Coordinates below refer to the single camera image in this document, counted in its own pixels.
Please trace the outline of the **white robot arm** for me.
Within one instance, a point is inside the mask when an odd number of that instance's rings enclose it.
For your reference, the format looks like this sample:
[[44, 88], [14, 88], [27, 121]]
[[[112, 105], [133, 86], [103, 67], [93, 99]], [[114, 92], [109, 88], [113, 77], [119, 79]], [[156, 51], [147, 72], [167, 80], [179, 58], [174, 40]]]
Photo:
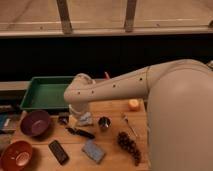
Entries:
[[146, 98], [152, 171], [213, 171], [213, 70], [191, 59], [87, 84], [76, 76], [69, 104]]

